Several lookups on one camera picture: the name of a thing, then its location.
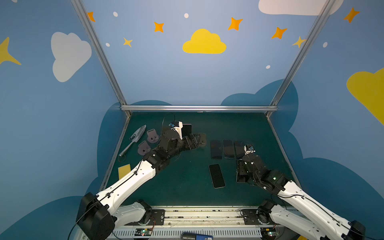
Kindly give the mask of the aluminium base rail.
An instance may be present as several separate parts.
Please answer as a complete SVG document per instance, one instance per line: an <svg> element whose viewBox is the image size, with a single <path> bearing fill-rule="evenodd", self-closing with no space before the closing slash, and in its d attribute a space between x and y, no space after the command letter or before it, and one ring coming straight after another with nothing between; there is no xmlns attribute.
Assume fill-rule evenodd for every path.
<svg viewBox="0 0 384 240"><path fill-rule="evenodd" d="M300 235L308 240L325 233L293 208L278 207L262 220L255 207L153 206L133 203L113 214L115 227L106 240L180 240L202 235L205 240L284 240Z"/></svg>

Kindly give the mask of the pink phone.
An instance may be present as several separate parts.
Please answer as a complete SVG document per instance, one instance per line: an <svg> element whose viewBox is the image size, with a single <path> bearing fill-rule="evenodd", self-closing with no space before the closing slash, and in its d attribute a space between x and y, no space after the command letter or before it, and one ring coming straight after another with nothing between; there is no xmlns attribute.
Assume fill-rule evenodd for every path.
<svg viewBox="0 0 384 240"><path fill-rule="evenodd" d="M191 124L183 124L182 127L182 137L189 137L192 134L192 125Z"/></svg>

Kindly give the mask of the aluminium frame post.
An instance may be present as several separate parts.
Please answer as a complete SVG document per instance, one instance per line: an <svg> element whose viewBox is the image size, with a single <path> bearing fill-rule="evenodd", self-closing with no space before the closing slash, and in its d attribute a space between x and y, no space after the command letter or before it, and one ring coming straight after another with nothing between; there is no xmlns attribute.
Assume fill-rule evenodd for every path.
<svg viewBox="0 0 384 240"><path fill-rule="evenodd" d="M270 107L271 110L268 110L266 112L266 117L269 119L273 112L276 112L278 110L278 104L280 100L282 99L284 93L288 89L288 86L292 82L294 76L296 75L297 71L299 70L301 64L303 63L305 57L309 53L312 45L314 44L315 40L317 39L319 33L321 32L322 28L324 27L325 23L327 22L329 16L331 15L331 11L333 6L336 4L336 0L327 0L325 1L318 17L316 18L313 26L311 27L307 38L304 42L304 45L300 48L297 56L295 57L295 60L293 61L287 75L285 76L284 80L282 81L280 87L278 88L275 96L273 97Z"/></svg>
<svg viewBox="0 0 384 240"><path fill-rule="evenodd" d="M89 37L91 44L101 62L101 65L111 83L111 86L121 104L121 106L127 105L127 101L124 97L123 91L118 83L118 80L113 72L113 69L107 59L103 46L97 36L97 33L93 27L92 21L90 20L86 11L85 5L81 0L71 0L71 3Z"/></svg>

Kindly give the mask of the silver metal garden trowel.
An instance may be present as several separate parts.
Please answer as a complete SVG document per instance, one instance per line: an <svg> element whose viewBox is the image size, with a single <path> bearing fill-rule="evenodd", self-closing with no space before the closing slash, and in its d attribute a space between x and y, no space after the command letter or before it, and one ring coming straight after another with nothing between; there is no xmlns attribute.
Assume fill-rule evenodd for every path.
<svg viewBox="0 0 384 240"><path fill-rule="evenodd" d="M132 144L134 143L137 143L141 137L143 136L145 130L147 128L147 125L143 125L141 126L140 128L138 128L129 138L129 140L131 141L119 154L118 154L118 157L121 158L123 157L126 152L128 151L128 149L131 147Z"/></svg>

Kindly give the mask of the green phone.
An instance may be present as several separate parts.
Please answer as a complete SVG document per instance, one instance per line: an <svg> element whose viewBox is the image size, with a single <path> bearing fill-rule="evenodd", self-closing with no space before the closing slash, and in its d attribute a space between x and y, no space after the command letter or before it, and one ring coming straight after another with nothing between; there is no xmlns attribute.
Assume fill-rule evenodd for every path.
<svg viewBox="0 0 384 240"><path fill-rule="evenodd" d="M215 189L225 187L225 180L219 164L209 165L209 171L212 179L212 183Z"/></svg>

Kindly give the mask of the horizontal aluminium frame bar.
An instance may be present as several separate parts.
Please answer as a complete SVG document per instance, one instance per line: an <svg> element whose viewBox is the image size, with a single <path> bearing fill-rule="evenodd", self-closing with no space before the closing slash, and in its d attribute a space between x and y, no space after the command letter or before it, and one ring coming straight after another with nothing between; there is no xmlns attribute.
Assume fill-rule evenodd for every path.
<svg viewBox="0 0 384 240"><path fill-rule="evenodd" d="M147 112L276 112L277 106L161 106L122 105L122 111Z"/></svg>

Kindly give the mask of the blue black tool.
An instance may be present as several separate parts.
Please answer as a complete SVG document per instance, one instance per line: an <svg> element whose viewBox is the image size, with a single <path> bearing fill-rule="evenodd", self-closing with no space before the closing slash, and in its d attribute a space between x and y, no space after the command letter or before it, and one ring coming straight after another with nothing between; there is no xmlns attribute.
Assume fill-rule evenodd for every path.
<svg viewBox="0 0 384 240"><path fill-rule="evenodd" d="M202 235L195 233L182 233L181 240L213 240L214 237L210 235Z"/></svg>

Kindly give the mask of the right aluminium frame post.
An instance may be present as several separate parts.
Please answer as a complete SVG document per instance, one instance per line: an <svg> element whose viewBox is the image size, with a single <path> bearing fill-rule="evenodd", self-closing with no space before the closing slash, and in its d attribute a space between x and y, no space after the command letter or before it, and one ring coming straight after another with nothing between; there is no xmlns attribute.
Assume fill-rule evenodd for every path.
<svg viewBox="0 0 384 240"><path fill-rule="evenodd" d="M324 27L325 23L327 22L329 16L331 15L331 11L333 6L336 4L336 0L327 0L325 1L318 17L316 18L313 26L311 27L307 38L304 42L304 45L300 48L297 56L295 57L295 60L293 61L287 75L285 76L284 80L282 81L280 87L278 88L275 96L273 97L270 107L271 110L268 110L266 112L266 117L269 119L273 112L276 112L278 110L278 104L280 100L282 99L284 93L288 89L288 86L292 82L294 76L296 75L297 71L299 70L301 64L303 63L305 57L309 53L312 45L314 44L315 40L317 39L319 33L321 32L322 28Z"/></svg>

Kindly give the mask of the grey stand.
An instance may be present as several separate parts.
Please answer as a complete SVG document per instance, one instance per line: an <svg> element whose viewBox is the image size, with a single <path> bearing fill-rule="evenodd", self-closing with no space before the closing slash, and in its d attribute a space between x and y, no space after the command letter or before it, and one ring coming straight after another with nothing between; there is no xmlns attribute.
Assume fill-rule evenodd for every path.
<svg viewBox="0 0 384 240"><path fill-rule="evenodd" d="M160 137L155 129L147 131L147 141L151 144L155 144L159 141Z"/></svg>
<svg viewBox="0 0 384 240"><path fill-rule="evenodd" d="M147 141L143 141L138 146L138 154L141 156L146 155L151 151L151 146L148 144Z"/></svg>
<svg viewBox="0 0 384 240"><path fill-rule="evenodd" d="M197 134L196 139L198 141L198 146L200 148L203 148L206 146L206 144L207 144L207 135L206 134L199 133L199 134Z"/></svg>

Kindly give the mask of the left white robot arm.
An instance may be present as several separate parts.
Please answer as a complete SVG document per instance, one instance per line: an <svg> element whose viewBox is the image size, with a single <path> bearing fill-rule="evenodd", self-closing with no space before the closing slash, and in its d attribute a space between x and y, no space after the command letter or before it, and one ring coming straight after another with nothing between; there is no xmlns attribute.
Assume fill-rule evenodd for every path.
<svg viewBox="0 0 384 240"><path fill-rule="evenodd" d="M129 205L125 213L119 213L118 208L141 185L164 170L171 158L183 151L204 147L206 143L206 134L191 134L182 138L163 134L159 144L146 153L126 176L96 195L87 193L82 197L76 225L88 239L105 240L118 225L147 222L152 208L144 201Z"/></svg>

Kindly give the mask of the left aluminium frame post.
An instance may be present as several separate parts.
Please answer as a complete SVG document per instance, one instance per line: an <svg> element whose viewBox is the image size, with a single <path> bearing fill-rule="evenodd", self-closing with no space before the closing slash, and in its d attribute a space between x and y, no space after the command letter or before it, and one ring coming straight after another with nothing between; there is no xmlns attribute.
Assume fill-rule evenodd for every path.
<svg viewBox="0 0 384 240"><path fill-rule="evenodd" d="M85 5L81 0L71 0L71 3L89 37L91 44L101 62L101 65L111 83L111 86L121 104L121 106L127 105L127 101L124 97L123 91L118 83L118 80L113 72L113 69L107 59L103 46L97 36L97 33L93 27L92 21L90 20L86 11Z"/></svg>

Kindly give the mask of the yellow sponge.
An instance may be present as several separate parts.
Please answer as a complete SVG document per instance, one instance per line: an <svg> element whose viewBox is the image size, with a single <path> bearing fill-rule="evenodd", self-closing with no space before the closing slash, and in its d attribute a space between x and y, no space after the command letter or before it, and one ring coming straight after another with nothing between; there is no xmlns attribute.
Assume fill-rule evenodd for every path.
<svg viewBox="0 0 384 240"><path fill-rule="evenodd" d="M131 172L131 165L130 164L119 167L118 168L119 180L121 180L123 177L125 177L130 172Z"/></svg>

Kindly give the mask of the dark phone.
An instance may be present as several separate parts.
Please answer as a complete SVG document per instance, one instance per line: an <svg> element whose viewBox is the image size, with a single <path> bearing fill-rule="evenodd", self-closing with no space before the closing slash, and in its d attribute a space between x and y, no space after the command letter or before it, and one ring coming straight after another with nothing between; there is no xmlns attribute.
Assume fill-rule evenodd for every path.
<svg viewBox="0 0 384 240"><path fill-rule="evenodd" d="M235 157L237 160L241 160L243 156L246 154L245 152L245 142L244 141L235 141L234 142L235 147Z"/></svg>

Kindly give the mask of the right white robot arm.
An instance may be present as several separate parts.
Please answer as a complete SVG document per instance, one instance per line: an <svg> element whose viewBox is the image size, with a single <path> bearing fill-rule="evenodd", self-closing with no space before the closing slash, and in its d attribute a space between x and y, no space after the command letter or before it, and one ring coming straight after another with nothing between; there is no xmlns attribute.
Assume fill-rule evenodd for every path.
<svg viewBox="0 0 384 240"><path fill-rule="evenodd" d="M282 225L308 240L366 240L366 228L327 209L278 170L269 170L262 159L245 154L240 163L248 183L256 185L293 206L291 213L272 200L265 200L252 214L261 225Z"/></svg>

